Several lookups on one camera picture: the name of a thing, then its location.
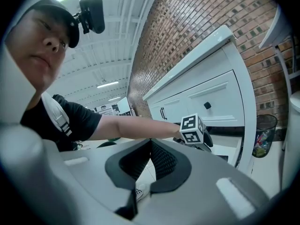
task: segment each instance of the white ceiling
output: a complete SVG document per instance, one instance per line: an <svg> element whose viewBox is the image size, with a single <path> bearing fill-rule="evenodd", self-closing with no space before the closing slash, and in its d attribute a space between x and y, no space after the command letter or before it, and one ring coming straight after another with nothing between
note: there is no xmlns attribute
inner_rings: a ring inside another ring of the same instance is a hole
<svg viewBox="0 0 300 225"><path fill-rule="evenodd" d="M75 49L68 49L60 74L48 89L88 108L126 96L139 36L154 0L103 0L105 31L83 34ZM79 0L62 2L75 14ZM98 89L97 86L119 81Z"/></svg>

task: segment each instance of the black t-shirt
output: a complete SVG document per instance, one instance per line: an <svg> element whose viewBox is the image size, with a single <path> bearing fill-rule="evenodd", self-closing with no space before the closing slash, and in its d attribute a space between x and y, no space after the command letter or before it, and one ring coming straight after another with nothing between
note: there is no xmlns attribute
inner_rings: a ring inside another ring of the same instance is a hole
<svg viewBox="0 0 300 225"><path fill-rule="evenodd" d="M53 98L69 117L69 126L72 131L69 137L53 125L42 100L24 113L21 124L35 130L43 139L54 141L59 151L76 150L77 141L85 141L92 136L101 115L80 104L68 102L63 96L54 95Z"/></svg>

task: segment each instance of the cabinet door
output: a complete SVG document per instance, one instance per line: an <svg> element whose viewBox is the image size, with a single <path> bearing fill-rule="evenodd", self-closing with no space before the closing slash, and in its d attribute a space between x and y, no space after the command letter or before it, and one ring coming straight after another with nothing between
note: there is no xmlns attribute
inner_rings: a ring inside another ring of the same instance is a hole
<svg viewBox="0 0 300 225"><path fill-rule="evenodd" d="M153 120L165 121L161 112L162 109L161 103L155 103L153 105L150 105L149 109Z"/></svg>
<svg viewBox="0 0 300 225"><path fill-rule="evenodd" d="M198 113L206 126L244 126L244 108L234 72L201 83L183 92L190 114Z"/></svg>
<svg viewBox="0 0 300 225"><path fill-rule="evenodd" d="M168 122L181 122L181 118L188 116L188 108L184 102L182 93L167 98L162 103L163 116L166 118L165 121Z"/></svg>

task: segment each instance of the whiteboard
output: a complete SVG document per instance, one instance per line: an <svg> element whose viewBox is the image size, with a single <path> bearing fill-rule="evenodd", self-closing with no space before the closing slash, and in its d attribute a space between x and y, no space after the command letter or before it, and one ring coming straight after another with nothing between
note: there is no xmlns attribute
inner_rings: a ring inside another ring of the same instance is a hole
<svg viewBox="0 0 300 225"><path fill-rule="evenodd" d="M118 104L120 114L127 113L130 111L127 97L124 97L123 99L121 99L117 104Z"/></svg>

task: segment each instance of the sneaker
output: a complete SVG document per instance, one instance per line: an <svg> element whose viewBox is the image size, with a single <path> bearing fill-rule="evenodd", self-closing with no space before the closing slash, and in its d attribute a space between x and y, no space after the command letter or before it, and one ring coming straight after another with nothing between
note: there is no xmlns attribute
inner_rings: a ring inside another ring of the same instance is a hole
<svg viewBox="0 0 300 225"><path fill-rule="evenodd" d="M143 199L145 196L147 196L149 191L150 191L150 186L148 184L141 184L140 186L138 186L135 189L136 201L138 202L141 199Z"/></svg>

